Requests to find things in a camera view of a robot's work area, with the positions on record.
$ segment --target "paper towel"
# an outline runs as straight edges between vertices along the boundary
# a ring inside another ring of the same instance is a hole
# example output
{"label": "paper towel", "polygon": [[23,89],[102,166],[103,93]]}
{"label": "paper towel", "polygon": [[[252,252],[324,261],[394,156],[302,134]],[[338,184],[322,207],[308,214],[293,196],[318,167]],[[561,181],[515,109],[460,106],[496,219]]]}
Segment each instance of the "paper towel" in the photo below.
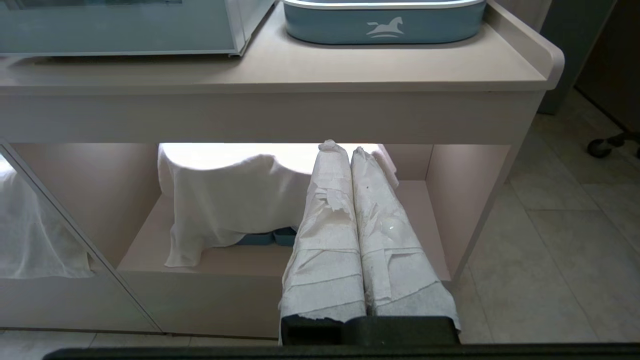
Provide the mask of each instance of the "paper towel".
{"label": "paper towel", "polygon": [[282,277],[280,317],[345,322],[366,315],[351,170],[347,152],[335,142],[319,150]]}
{"label": "paper towel", "polygon": [[436,276],[376,160],[358,148],[351,172],[370,314],[448,316],[459,329],[453,297]]}

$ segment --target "caster wheel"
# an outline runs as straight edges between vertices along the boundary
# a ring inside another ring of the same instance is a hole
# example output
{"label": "caster wheel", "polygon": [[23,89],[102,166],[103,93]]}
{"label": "caster wheel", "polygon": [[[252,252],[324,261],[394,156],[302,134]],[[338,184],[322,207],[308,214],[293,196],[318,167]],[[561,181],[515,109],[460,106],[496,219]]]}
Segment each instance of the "caster wheel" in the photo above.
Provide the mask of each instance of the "caster wheel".
{"label": "caster wheel", "polygon": [[603,139],[597,139],[590,142],[587,146],[587,152],[589,153],[589,155],[598,159],[606,158],[607,156],[609,156],[609,154],[611,153],[611,149],[602,149],[601,145],[603,143]]}

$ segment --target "white cloth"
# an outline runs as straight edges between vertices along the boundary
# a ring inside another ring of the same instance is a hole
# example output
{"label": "white cloth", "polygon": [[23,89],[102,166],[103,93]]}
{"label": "white cloth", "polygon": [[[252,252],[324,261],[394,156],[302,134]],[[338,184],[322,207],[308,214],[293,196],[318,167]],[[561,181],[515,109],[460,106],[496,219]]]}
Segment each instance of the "white cloth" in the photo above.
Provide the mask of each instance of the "white cloth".
{"label": "white cloth", "polygon": [[329,140],[319,146],[304,219],[282,277],[280,317],[366,315],[353,184],[347,152]]}
{"label": "white cloth", "polygon": [[0,155],[0,278],[91,277],[87,252]]}
{"label": "white cloth", "polygon": [[442,286],[404,208],[376,160],[362,148],[351,159],[367,307],[378,316],[448,316],[456,304]]}
{"label": "white cloth", "polygon": [[[397,184],[384,147],[366,147]],[[316,155],[317,144],[307,143],[161,144],[160,187],[175,213],[165,265],[196,266],[206,248],[299,226]]]}

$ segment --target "blue storage box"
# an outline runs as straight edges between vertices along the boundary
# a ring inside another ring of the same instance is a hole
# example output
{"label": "blue storage box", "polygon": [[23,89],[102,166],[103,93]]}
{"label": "blue storage box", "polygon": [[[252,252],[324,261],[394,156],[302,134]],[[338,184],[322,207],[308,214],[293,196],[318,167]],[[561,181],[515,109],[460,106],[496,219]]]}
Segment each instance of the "blue storage box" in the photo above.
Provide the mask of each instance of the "blue storage box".
{"label": "blue storage box", "polygon": [[486,0],[283,0],[287,31],[318,44],[435,44],[478,33]]}
{"label": "blue storage box", "polygon": [[273,236],[276,238],[276,243],[280,246],[293,246],[296,242],[297,232],[290,227],[284,229],[278,229],[273,232]]}
{"label": "blue storage box", "polygon": [[274,0],[0,0],[0,56],[242,54]]}
{"label": "blue storage box", "polygon": [[236,245],[271,245],[273,243],[273,232],[263,234],[247,234],[236,243]]}

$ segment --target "tile floor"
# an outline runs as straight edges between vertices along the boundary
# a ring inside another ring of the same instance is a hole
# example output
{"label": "tile floor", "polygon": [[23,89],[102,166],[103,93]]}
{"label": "tile floor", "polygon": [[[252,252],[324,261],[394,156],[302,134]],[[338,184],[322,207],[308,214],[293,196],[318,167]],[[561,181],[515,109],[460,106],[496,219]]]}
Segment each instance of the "tile floor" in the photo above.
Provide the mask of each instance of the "tile floor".
{"label": "tile floor", "polygon": [[[577,92],[538,115],[480,240],[452,285],[464,343],[640,341],[640,160]],[[266,340],[74,332],[0,333],[0,359],[62,347],[276,345]]]}

